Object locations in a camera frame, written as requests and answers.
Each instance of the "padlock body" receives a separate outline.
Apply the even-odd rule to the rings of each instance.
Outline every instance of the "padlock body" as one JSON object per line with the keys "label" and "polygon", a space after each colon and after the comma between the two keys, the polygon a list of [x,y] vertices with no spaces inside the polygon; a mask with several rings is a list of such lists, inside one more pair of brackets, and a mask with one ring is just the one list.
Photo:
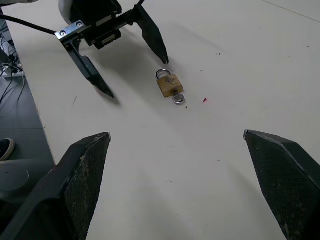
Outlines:
{"label": "padlock body", "polygon": [[175,74],[164,76],[156,81],[165,98],[172,97],[173,93],[181,93],[184,87]]}

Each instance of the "screw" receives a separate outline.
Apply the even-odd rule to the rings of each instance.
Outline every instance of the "screw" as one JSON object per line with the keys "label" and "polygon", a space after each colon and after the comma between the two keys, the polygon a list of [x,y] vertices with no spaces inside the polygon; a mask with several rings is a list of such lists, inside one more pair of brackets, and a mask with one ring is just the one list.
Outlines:
{"label": "screw", "polygon": [[69,52],[69,51],[72,50],[72,47],[68,44],[68,45],[65,46],[65,49]]}
{"label": "screw", "polygon": [[65,31],[61,31],[61,32],[60,32],[60,35],[61,35],[62,37],[64,37],[64,36],[67,35],[67,33],[66,33]]}
{"label": "screw", "polygon": [[76,26],[77,26],[78,28],[81,28],[81,27],[83,26],[83,23],[79,21],[79,22],[76,23]]}

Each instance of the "metal ring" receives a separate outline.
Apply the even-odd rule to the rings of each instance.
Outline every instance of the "metal ring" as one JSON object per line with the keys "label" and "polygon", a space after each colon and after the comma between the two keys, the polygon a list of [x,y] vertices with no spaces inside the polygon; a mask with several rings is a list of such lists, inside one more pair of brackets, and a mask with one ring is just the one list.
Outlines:
{"label": "metal ring", "polygon": [[156,76],[156,79],[159,79],[159,74],[160,73],[168,73],[169,75],[171,75],[171,72],[169,72],[169,70],[167,69],[160,69],[159,71],[156,72],[155,76]]}
{"label": "metal ring", "polygon": [[172,97],[172,100],[174,102],[174,104],[176,105],[181,105],[184,103],[185,101],[185,96],[183,96],[181,93],[177,94],[177,95],[174,95]]}

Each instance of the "cable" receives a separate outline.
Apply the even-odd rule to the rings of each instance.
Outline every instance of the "cable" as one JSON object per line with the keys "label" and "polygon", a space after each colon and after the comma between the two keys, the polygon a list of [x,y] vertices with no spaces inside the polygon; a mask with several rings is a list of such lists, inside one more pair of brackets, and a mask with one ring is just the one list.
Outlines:
{"label": "cable", "polygon": [[2,97],[0,98],[0,104],[1,104],[2,100],[4,99],[6,92],[7,92],[8,88],[10,87],[10,85],[12,84],[13,80],[14,80],[14,77],[12,76],[12,72],[11,72],[11,81],[10,81],[9,85],[6,87],[6,89],[4,90]]}
{"label": "cable", "polygon": [[7,101],[9,100],[9,98],[11,97],[11,95],[14,93],[15,89],[17,88],[17,85],[11,89],[9,89],[5,95],[3,95],[3,98],[6,97],[6,95],[9,94],[9,92],[11,92],[11,94],[8,96],[8,98],[6,99],[5,103],[3,104],[3,106],[0,108],[0,110],[6,105]]}
{"label": "cable", "polygon": [[4,38],[4,36],[2,35],[2,38],[1,38],[1,49],[2,49],[2,47],[3,47],[3,45],[4,45],[4,43],[5,43],[5,42],[3,42],[4,39],[5,39],[5,38]]}
{"label": "cable", "polygon": [[55,35],[55,33],[56,33],[53,30],[44,28],[42,26],[34,25],[34,24],[30,23],[30,22],[23,21],[21,19],[18,19],[18,18],[12,17],[12,16],[7,16],[7,15],[0,14],[0,19],[11,21],[11,22],[14,22],[14,23],[17,23],[17,24],[22,24],[22,25],[25,25],[25,26],[27,26],[29,28],[32,28],[32,29],[35,29],[35,30],[38,30],[38,31],[41,31],[41,32],[44,32],[44,33],[47,33],[47,34]]}
{"label": "cable", "polygon": [[2,29],[6,25],[6,21],[3,21],[2,26],[0,26],[0,29]]}
{"label": "cable", "polygon": [[[17,69],[17,70],[22,74],[22,71],[20,70],[20,68],[14,66],[14,65],[12,65],[12,64],[3,63],[2,65],[8,65],[8,66],[10,66],[10,67],[13,67],[13,68]],[[0,116],[0,119],[8,116],[8,115],[12,112],[12,110],[15,108],[15,106],[17,105],[17,103],[19,102],[19,99],[20,99],[20,97],[21,97],[21,95],[22,95],[22,92],[23,92],[23,90],[24,90],[24,88],[25,88],[25,85],[26,85],[26,79],[25,79],[24,75],[22,74],[21,76],[22,76],[22,79],[23,79],[23,85],[22,85],[21,92],[20,92],[17,100],[15,101],[13,107],[11,108],[11,110],[10,110],[7,114]],[[3,109],[3,107],[5,106],[5,104],[7,103],[7,101],[5,101],[5,103],[3,104],[3,106],[0,108],[0,111]]]}
{"label": "cable", "polygon": [[15,48],[9,50],[9,47],[8,47],[8,54],[9,54],[9,56],[12,55],[12,54],[11,54],[12,51],[13,51],[13,53],[16,53],[16,52],[17,52],[17,50],[16,50]]}

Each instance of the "debris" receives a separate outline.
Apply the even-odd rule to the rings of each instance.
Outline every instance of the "debris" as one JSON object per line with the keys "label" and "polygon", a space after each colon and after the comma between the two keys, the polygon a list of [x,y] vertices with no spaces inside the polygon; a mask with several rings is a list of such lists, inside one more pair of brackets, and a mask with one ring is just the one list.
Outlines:
{"label": "debris", "polygon": [[74,98],[74,100],[73,100],[73,104],[72,104],[71,107],[73,107],[73,106],[75,105],[75,103],[76,103],[76,101],[77,101],[77,98],[78,98],[78,96],[75,96],[75,98]]}

